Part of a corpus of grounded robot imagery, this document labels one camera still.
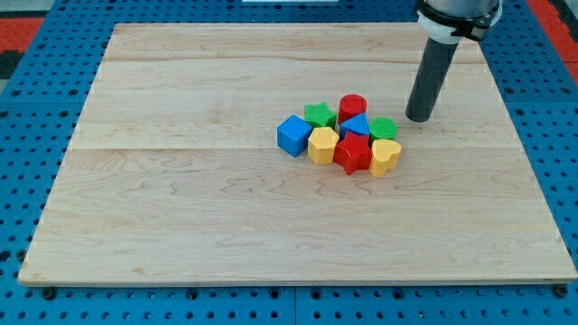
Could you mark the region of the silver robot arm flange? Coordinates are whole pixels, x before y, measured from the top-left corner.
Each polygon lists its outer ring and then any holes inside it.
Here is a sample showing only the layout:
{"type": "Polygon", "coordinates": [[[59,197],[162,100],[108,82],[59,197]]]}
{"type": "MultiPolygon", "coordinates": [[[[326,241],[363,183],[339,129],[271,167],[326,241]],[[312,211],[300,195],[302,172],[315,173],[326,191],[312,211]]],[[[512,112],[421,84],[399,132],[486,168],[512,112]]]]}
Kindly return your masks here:
{"type": "Polygon", "coordinates": [[[462,38],[481,42],[503,13],[502,0],[417,0],[417,22],[428,36],[442,44],[462,38]]]}

